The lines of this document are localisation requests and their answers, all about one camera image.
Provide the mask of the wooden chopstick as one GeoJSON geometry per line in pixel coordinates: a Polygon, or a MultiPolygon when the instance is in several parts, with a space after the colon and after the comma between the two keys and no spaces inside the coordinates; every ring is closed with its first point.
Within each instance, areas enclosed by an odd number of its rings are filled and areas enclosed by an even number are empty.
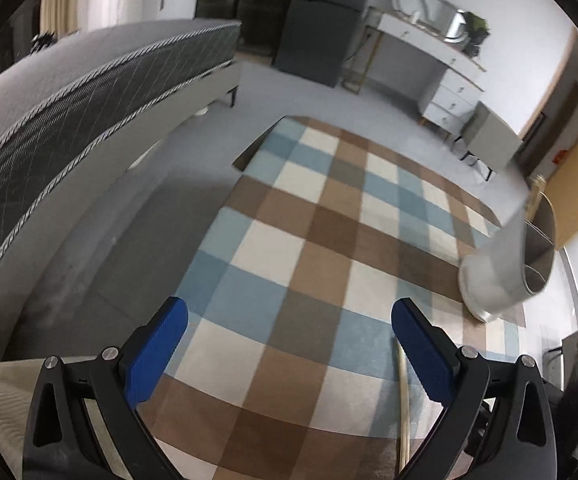
{"type": "Polygon", "coordinates": [[[400,451],[397,470],[402,472],[411,457],[411,413],[409,413],[408,368],[404,349],[396,342],[397,349],[397,382],[399,383],[400,400],[400,451]]]}

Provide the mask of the grey cylindrical utensil holder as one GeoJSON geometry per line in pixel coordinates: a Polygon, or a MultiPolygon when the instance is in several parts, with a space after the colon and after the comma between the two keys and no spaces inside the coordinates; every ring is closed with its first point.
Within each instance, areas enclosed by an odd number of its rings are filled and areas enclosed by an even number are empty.
{"type": "Polygon", "coordinates": [[[556,220],[546,195],[534,217],[520,208],[482,247],[461,260],[458,286],[462,302],[488,323],[543,291],[556,253],[556,220]]]}

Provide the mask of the checkered blue brown tablecloth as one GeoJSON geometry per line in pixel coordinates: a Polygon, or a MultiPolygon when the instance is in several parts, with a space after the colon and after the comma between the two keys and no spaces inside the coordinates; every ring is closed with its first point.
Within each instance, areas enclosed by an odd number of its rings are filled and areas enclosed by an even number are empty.
{"type": "Polygon", "coordinates": [[[394,302],[489,358],[524,343],[521,307],[485,326],[459,295],[460,259],[498,226],[389,148],[280,119],[178,285],[188,330],[140,414],[186,478],[392,478],[394,302]]]}

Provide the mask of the grey bedside cabinet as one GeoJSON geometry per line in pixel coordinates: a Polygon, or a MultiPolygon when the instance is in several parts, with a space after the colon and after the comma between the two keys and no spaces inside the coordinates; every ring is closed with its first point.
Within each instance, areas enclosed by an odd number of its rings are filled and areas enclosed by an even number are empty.
{"type": "Polygon", "coordinates": [[[520,136],[507,122],[482,102],[475,105],[473,114],[450,148],[455,148],[458,141],[464,143],[466,149],[461,160],[472,157],[486,166],[485,181],[504,170],[522,144],[520,136]]]}

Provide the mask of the grey mattress bed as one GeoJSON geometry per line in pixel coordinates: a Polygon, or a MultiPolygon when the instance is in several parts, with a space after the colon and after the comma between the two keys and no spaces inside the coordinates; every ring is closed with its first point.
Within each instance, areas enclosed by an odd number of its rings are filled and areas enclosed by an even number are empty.
{"type": "Polygon", "coordinates": [[[93,148],[231,64],[240,24],[173,20],[79,32],[0,75],[0,262],[33,209],[93,148]]]}

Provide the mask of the white vanity desk with drawers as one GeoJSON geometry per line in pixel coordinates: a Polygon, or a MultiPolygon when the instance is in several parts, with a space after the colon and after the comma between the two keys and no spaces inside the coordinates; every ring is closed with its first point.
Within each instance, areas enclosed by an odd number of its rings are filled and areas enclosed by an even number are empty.
{"type": "Polygon", "coordinates": [[[415,102],[423,122],[457,136],[481,100],[486,69],[400,13],[372,6],[363,36],[370,51],[356,48],[342,87],[357,94],[367,80],[384,84],[415,102]]]}

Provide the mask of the green potted plant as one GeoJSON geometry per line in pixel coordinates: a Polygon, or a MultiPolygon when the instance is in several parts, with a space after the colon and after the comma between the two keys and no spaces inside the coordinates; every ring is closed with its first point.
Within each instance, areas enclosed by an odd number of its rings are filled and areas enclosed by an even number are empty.
{"type": "Polygon", "coordinates": [[[468,58],[477,58],[480,55],[483,42],[490,36],[490,29],[488,29],[487,21],[484,18],[472,12],[464,12],[464,21],[466,22],[469,41],[462,52],[468,58]]]}

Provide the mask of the oval vanity mirror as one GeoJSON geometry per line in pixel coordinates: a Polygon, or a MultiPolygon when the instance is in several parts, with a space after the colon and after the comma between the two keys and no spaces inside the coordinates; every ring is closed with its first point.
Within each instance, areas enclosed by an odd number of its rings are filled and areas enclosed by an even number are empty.
{"type": "Polygon", "coordinates": [[[464,11],[446,0],[391,0],[392,8],[411,24],[426,29],[450,44],[458,44],[467,36],[464,11]]]}

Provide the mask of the dark grey refrigerator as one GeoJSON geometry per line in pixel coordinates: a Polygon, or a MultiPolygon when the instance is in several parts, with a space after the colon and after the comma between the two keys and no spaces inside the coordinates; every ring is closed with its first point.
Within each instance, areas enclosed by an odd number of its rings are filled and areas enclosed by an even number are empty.
{"type": "Polygon", "coordinates": [[[273,66],[333,87],[367,0],[290,0],[273,66]]]}

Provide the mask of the beige curtain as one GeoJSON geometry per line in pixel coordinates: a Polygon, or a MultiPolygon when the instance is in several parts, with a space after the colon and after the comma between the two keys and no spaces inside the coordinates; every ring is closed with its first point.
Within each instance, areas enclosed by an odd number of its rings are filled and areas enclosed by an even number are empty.
{"type": "Polygon", "coordinates": [[[52,32],[58,38],[78,29],[78,0],[41,0],[40,32],[52,32]]]}

